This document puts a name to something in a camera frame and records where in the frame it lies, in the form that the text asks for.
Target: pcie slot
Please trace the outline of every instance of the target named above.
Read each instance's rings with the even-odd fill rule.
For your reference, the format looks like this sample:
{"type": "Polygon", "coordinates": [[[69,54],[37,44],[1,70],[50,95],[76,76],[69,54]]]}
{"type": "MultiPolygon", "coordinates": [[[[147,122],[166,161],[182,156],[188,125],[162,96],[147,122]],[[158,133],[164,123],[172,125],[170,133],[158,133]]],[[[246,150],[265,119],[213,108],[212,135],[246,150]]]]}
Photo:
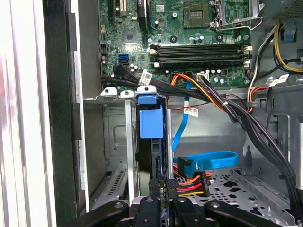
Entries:
{"type": "Polygon", "coordinates": [[[120,12],[122,16],[127,16],[126,0],[120,0],[120,12]]]}
{"type": "Polygon", "coordinates": [[[112,25],[115,24],[115,0],[108,0],[108,19],[112,25]]]}

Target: capacitor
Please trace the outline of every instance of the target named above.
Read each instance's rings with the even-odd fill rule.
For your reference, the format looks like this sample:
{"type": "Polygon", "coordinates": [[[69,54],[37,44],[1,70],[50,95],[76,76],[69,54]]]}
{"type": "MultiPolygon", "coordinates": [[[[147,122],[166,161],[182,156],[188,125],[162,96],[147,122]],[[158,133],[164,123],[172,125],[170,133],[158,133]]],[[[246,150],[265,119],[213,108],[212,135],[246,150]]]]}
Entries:
{"type": "Polygon", "coordinates": [[[196,44],[196,43],[198,42],[198,40],[199,40],[199,37],[198,37],[198,36],[195,36],[195,37],[194,37],[194,43],[196,44]]]}

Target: white plastic tab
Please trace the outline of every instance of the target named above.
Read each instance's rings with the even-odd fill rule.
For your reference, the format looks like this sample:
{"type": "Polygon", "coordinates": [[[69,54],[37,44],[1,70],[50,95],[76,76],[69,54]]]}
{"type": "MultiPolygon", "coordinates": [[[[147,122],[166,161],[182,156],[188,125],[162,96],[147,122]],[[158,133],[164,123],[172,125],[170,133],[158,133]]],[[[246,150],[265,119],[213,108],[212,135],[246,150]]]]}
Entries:
{"type": "Polygon", "coordinates": [[[157,93],[157,88],[153,85],[139,86],[137,88],[137,93],[139,95],[141,95],[141,94],[156,94],[157,93]]]}

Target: white label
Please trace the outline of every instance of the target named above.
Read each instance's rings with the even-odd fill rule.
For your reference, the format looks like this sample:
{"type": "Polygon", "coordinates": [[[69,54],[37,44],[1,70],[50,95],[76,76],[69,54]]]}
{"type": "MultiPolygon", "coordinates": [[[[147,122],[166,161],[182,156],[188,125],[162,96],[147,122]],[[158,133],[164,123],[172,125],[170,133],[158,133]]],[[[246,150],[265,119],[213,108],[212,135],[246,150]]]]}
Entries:
{"type": "Polygon", "coordinates": [[[165,5],[157,5],[156,11],[157,12],[165,12],[165,5]]]}
{"type": "Polygon", "coordinates": [[[147,69],[144,69],[141,75],[141,78],[139,80],[139,85],[140,86],[146,86],[150,84],[150,81],[152,79],[152,74],[147,72],[147,69]]]}
{"type": "Polygon", "coordinates": [[[188,115],[191,115],[193,117],[199,117],[199,110],[196,109],[196,108],[186,108],[184,109],[184,113],[185,114],[188,114],[188,115]]]}
{"type": "Polygon", "coordinates": [[[287,81],[287,78],[289,77],[289,74],[285,74],[280,76],[278,79],[275,79],[271,84],[270,87],[274,87],[276,84],[285,83],[287,81]]]}

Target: gray metal panel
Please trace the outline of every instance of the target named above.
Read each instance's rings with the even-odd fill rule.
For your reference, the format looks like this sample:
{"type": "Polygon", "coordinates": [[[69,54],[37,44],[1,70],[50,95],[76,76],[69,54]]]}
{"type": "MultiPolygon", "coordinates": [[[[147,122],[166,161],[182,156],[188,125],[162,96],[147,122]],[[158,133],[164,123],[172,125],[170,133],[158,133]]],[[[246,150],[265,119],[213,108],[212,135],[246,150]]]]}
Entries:
{"type": "Polygon", "coordinates": [[[88,172],[89,195],[96,190],[106,174],[103,135],[103,107],[84,110],[86,160],[88,172]]]}
{"type": "Polygon", "coordinates": [[[83,98],[101,93],[98,0],[79,0],[83,98]]]}

